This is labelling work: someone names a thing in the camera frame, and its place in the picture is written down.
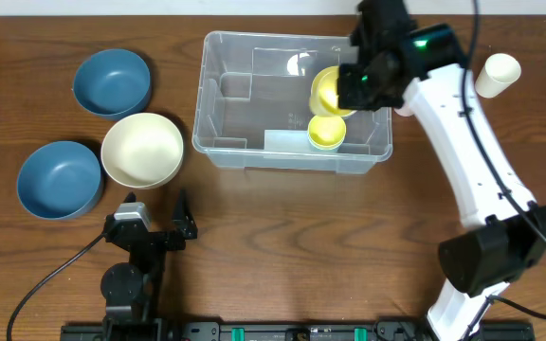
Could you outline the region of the light blue cup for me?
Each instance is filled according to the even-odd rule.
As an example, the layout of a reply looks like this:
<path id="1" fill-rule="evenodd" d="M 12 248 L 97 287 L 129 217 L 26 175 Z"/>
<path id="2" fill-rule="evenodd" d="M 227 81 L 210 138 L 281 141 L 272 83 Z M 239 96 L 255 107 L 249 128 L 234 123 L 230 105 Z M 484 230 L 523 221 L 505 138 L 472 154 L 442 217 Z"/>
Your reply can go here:
<path id="1" fill-rule="evenodd" d="M 310 149 L 318 153 L 336 153 L 338 149 L 340 148 L 340 146 L 342 145 L 342 143 L 344 142 L 344 140 L 341 139 L 334 145 L 322 145 L 322 144 L 319 144 L 316 140 L 314 140 L 311 135 L 308 135 L 307 137 L 310 143 Z"/>

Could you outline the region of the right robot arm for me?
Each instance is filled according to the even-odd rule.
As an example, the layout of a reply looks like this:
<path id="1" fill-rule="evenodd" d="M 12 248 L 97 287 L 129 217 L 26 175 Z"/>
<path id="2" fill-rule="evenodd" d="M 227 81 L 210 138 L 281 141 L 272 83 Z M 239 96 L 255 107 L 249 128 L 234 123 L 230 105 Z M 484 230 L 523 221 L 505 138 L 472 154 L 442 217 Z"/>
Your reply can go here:
<path id="1" fill-rule="evenodd" d="M 428 310 L 430 340 L 526 340 L 523 324 L 485 327 L 504 290 L 546 253 L 546 205 L 507 161 L 479 103 L 463 50 L 445 24 L 420 28 L 398 0 L 358 5 L 354 63 L 339 68 L 343 109 L 405 107 L 425 130 L 452 187 L 464 234 L 442 242 L 446 280 Z"/>

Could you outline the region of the pink cup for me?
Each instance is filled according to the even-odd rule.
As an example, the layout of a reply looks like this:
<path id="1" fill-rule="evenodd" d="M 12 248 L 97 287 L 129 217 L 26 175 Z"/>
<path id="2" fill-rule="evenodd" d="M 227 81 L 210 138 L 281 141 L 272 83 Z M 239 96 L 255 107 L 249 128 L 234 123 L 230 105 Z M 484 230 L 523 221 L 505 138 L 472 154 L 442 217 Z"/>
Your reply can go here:
<path id="1" fill-rule="evenodd" d="M 402 106 L 401 108 L 395 108 L 394 112 L 401 117 L 411 117 L 413 115 L 409 106 Z"/>

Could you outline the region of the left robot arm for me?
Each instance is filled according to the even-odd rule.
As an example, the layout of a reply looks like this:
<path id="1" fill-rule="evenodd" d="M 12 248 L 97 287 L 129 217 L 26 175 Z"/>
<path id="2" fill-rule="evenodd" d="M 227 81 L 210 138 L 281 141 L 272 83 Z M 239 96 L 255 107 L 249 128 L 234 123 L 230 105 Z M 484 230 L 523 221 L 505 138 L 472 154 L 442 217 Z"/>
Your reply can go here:
<path id="1" fill-rule="evenodd" d="M 182 251 L 198 236 L 186 191 L 178 194 L 173 228 L 151 229 L 151 215 L 133 192 L 106 217 L 104 239 L 129 253 L 129 260 L 113 265 L 102 276 L 105 317 L 119 323 L 146 323 L 155 318 L 158 294 L 169 252 Z"/>

